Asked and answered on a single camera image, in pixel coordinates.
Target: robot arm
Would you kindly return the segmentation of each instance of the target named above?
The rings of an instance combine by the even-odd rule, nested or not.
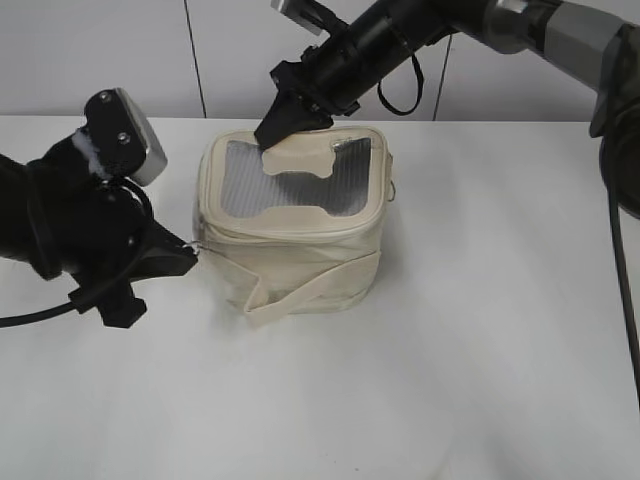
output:
[[[273,6],[316,33],[323,25],[314,0],[274,0]],[[358,99],[414,52],[455,32],[503,54],[530,49],[594,89],[600,99],[591,133],[600,136],[625,25],[561,0],[378,0],[351,25],[334,22],[331,38],[307,49],[300,62],[273,70],[279,93],[256,138],[267,149],[295,132],[330,127],[332,116],[354,113]],[[640,52],[640,42],[634,46]],[[623,103],[640,98],[640,72],[627,72],[623,81],[634,84],[625,93],[633,98]]]
[[[45,280],[68,272],[80,285],[68,304],[0,318],[0,327],[96,307],[106,326],[129,328],[146,312],[133,282],[181,276],[197,261],[153,219],[138,186],[167,159],[136,104],[122,89],[105,90],[85,116],[41,159],[22,165],[0,155],[0,257],[30,263]]]

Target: screw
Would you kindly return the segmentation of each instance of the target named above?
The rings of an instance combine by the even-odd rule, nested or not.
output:
[[[128,133],[122,132],[118,134],[118,141],[120,142],[120,145],[127,145],[131,142],[131,137]]]

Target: white table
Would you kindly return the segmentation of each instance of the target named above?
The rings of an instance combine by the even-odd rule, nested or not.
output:
[[[0,151],[30,160],[80,123],[2,117]],[[256,123],[153,123],[171,161],[157,216],[190,238],[205,146]],[[139,285],[149,313],[131,331],[95,313],[2,331],[0,478],[640,478],[587,125],[374,125],[398,198],[362,305],[252,331],[198,268]],[[73,289],[7,261],[0,281],[6,315]]]

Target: canvas bag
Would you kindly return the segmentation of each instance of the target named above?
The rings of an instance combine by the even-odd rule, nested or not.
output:
[[[266,152],[249,131],[219,137],[202,160],[194,230],[226,299],[255,326],[360,302],[378,270],[391,167],[371,128],[300,133]]]

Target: black cable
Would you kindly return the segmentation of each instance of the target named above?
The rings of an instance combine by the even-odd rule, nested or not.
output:
[[[45,320],[51,320],[54,317],[59,317],[65,313],[69,313],[75,310],[73,303],[65,303],[59,307],[50,308],[49,310],[43,310],[38,313],[30,313],[28,315],[20,315],[17,317],[0,318],[0,328],[19,327],[22,325],[31,325],[32,323],[44,322]]]
[[[449,35],[449,41],[447,42],[447,54],[444,57],[444,65],[442,67],[442,75],[440,76],[440,85],[438,86],[438,96],[436,97],[436,106],[433,109],[433,121],[438,120],[438,113],[440,112],[440,101],[442,100],[442,93],[444,91],[444,81],[447,78],[447,69],[449,68],[449,59],[451,57],[451,45],[453,45],[453,35]]]
[[[91,289],[88,292],[80,291],[77,299],[73,299],[69,303],[65,303],[58,307],[50,308],[48,310],[43,310],[37,313],[31,313],[28,315],[20,315],[16,317],[6,317],[0,318],[0,328],[11,328],[11,327],[19,327],[22,325],[30,325],[33,323],[43,322],[45,320],[50,320],[54,317],[59,317],[66,313],[69,313],[73,310],[83,309],[84,311],[90,310],[95,307],[100,298],[106,294],[109,290],[115,287],[118,283],[123,280],[129,278],[133,270],[136,268],[142,256],[146,251],[146,242],[148,239],[148,234],[150,231],[150,227],[153,223],[154,214],[153,214],[153,206],[151,205],[151,201],[149,197],[144,193],[144,191],[138,187],[135,183],[130,180],[119,180],[114,185],[122,186],[127,188],[131,193],[133,193],[138,200],[140,201],[142,208],[145,214],[145,225],[143,227],[142,237],[138,244],[138,248],[136,250],[135,255],[131,258],[131,260],[127,263],[127,265],[114,277],[110,278],[107,282],[98,285],[97,287]]]
[[[624,241],[622,239],[622,228],[620,226],[620,209],[618,207],[618,193],[615,181],[613,181],[609,187],[609,218],[611,220],[613,252],[616,258],[618,285],[620,287],[620,296],[622,297],[629,353],[631,354],[631,364],[633,365],[633,375],[636,382],[636,393],[638,395],[638,407],[640,408],[640,344],[638,343],[638,327],[636,325],[629,274],[627,272],[627,261],[624,253]]]
[[[424,84],[426,82],[426,79],[424,76],[424,72],[422,71],[422,66],[420,65],[420,60],[418,60],[418,57],[416,57],[415,54],[411,55],[411,63],[413,64],[413,71],[416,74],[416,80],[418,82],[418,98],[416,99],[416,103],[413,108],[404,111],[398,110],[396,107],[391,105],[391,102],[389,102],[389,100],[387,100],[387,97],[384,96],[384,92],[382,91],[382,80],[380,81],[380,83],[378,83],[378,98],[380,99],[380,102],[387,110],[389,110],[394,115],[398,115],[399,117],[406,117],[415,112],[420,106],[420,103],[422,103],[422,97],[424,96]]]
[[[617,97],[617,90],[620,88],[620,75],[621,70],[623,69],[623,57],[625,48],[627,46],[627,38],[626,35],[623,34],[620,53],[618,54],[616,65],[614,67],[611,91],[609,92],[609,101],[607,104],[606,133],[604,139],[605,143],[601,155],[603,155],[604,157],[603,160],[605,162],[607,176],[606,184],[609,194],[609,220],[611,224],[611,239],[613,242],[613,252],[615,256],[616,271],[618,275],[618,286],[620,289],[620,296],[622,298],[622,309],[627,331],[627,341],[629,343],[629,353],[631,355],[631,364],[633,366],[633,375],[636,383],[638,407],[640,408],[640,343],[638,339],[638,327],[636,324],[635,312],[633,308],[631,285],[629,283],[627,260],[624,251],[624,240],[622,237],[618,198],[618,178],[616,175],[615,165],[618,139],[616,138],[616,111],[614,100]]]

